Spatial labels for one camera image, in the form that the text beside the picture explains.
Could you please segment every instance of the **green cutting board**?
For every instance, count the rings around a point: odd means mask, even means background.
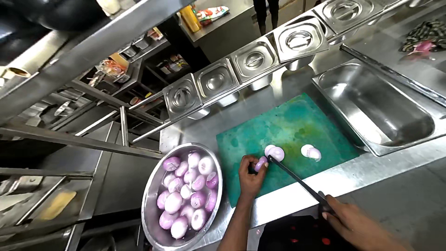
[[[240,195],[238,169],[243,155],[264,155],[267,145],[283,148],[282,163],[301,179],[359,156],[341,132],[305,93],[249,121],[217,135],[223,180],[234,207]],[[322,159],[315,162],[301,154],[311,144]],[[277,165],[270,163],[257,197],[294,183]]]

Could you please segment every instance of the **leg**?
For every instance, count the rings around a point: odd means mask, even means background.
[[[269,13],[271,13],[271,22],[273,29],[277,28],[277,21],[279,20],[279,0],[268,0]]]
[[[257,23],[259,24],[260,34],[266,34],[266,2],[265,0],[253,0],[254,10],[257,13]]]

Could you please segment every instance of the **person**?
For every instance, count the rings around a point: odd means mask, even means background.
[[[249,165],[259,160],[243,156],[240,162],[240,197],[217,251],[246,250],[251,209],[260,191],[268,163],[257,174],[249,174]],[[336,216],[322,212],[322,218],[287,216],[266,224],[258,250],[360,250],[411,251],[388,231],[371,220],[356,205],[344,204],[327,195]]]
[[[260,34],[266,34],[266,1],[253,0],[254,10],[257,14],[257,23],[259,24]],[[279,0],[268,0],[269,13],[271,13],[271,23],[273,29],[277,28],[277,21],[279,20]]]

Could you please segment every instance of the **knife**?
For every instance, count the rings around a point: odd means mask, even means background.
[[[324,197],[322,197],[320,194],[318,194],[316,191],[314,191],[311,187],[309,187],[307,184],[305,184],[305,182],[303,182],[297,175],[295,175],[292,171],[290,171],[288,168],[286,168],[286,166],[284,166],[282,163],[280,163],[277,159],[275,159],[271,155],[268,155],[268,160],[274,162],[277,166],[282,168],[283,171],[288,173],[288,175],[290,175],[293,179],[295,179],[297,182],[299,182],[299,184],[303,188],[305,188],[305,190],[307,190],[307,192],[319,202],[319,205],[320,205],[319,210],[321,211],[320,213],[328,212],[331,215],[336,216],[336,212],[331,208],[331,206],[328,204],[328,202],[326,201],[326,199]]]

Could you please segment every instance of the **sink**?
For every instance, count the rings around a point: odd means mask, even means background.
[[[436,130],[436,123],[444,122],[394,85],[399,83],[358,59],[317,75],[313,82],[375,156],[446,133]]]

